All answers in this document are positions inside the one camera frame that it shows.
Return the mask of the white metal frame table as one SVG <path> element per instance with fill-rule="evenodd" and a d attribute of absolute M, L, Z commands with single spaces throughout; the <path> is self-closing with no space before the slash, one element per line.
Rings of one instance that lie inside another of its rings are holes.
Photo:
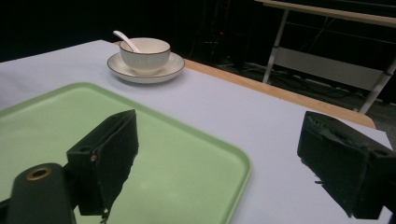
<path fill-rule="evenodd" d="M 384 71 L 376 70 L 352 63 L 340 62 L 280 46 L 283 31 L 291 11 L 326 16 L 334 19 L 357 21 L 368 24 L 396 28 L 396 18 L 370 15 L 359 12 L 345 11 L 326 7 L 314 7 L 279 0 L 256 0 L 265 7 L 275 7 L 283 10 L 283 15 L 276 34 L 276 40 L 267 63 L 262 82 L 267 83 L 271 76 L 273 65 L 280 65 L 312 76 L 322 77 L 340 82 L 369 92 L 363 105 L 358 109 L 365 114 L 377 96 L 386 87 L 396 70 L 396 55 Z"/>

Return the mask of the white ceramic saucer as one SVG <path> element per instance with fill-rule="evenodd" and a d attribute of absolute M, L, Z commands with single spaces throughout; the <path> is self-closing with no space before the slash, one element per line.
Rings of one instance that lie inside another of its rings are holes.
<path fill-rule="evenodd" d="M 177 77 L 185 66 L 184 60 L 175 53 L 170 54 L 169 61 L 153 76 L 138 75 L 132 68 L 129 68 L 121 59 L 119 53 L 112 55 L 107 60 L 107 66 L 116 77 L 138 84 L 161 83 Z"/>

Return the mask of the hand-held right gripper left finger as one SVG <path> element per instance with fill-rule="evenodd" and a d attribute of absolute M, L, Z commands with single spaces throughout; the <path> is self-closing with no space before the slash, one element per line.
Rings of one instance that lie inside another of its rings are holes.
<path fill-rule="evenodd" d="M 71 202 L 83 216 L 109 217 L 138 153 L 136 112 L 104 119 L 67 152 Z"/>

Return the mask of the white ceramic bowl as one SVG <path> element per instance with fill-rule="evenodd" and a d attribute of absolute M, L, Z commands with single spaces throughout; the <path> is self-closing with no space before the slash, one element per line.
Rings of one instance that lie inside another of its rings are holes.
<path fill-rule="evenodd" d="M 168 63 L 171 46 L 161 40 L 149 37 L 132 38 L 138 51 L 131 50 L 125 41 L 120 42 L 120 56 L 123 62 L 136 73 L 153 75 Z"/>

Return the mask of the green plastic tray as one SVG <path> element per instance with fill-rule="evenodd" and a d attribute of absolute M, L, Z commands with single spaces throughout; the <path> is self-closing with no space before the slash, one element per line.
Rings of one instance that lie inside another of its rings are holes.
<path fill-rule="evenodd" d="M 109 116 L 133 109 L 139 152 L 107 224 L 229 224 L 251 172 L 247 154 L 90 83 L 0 110 L 0 202 L 16 175 L 66 152 Z"/>

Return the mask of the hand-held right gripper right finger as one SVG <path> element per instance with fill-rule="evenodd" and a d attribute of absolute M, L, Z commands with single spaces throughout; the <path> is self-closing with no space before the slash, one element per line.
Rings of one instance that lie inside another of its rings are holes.
<path fill-rule="evenodd" d="M 330 116 L 308 111 L 297 155 L 349 217 L 396 219 L 396 152 Z"/>

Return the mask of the white ceramic spoon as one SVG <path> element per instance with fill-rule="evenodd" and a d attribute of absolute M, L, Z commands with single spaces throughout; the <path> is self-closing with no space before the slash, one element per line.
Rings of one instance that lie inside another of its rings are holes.
<path fill-rule="evenodd" d="M 121 31 L 113 31 L 113 35 L 119 37 L 122 41 L 124 41 L 133 52 L 141 53 L 141 51 L 138 49 L 138 47 L 130 40 L 128 36 L 126 36 L 124 33 Z"/>

